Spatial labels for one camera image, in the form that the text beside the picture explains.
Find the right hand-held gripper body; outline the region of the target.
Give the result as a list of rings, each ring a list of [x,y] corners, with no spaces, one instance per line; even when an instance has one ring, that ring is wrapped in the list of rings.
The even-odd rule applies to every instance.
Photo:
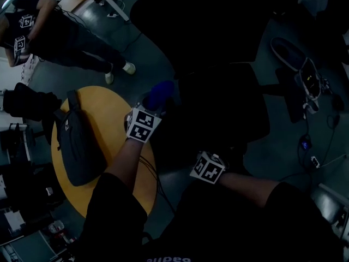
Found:
[[[190,172],[190,176],[215,184],[225,169],[226,166],[218,155],[203,151]]]

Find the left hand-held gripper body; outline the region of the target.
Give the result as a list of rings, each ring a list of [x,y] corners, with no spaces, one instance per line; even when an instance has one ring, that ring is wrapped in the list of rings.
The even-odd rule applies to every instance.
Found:
[[[139,99],[124,118],[127,139],[147,143],[162,120],[160,118],[162,108],[160,106],[156,110],[151,110]]]

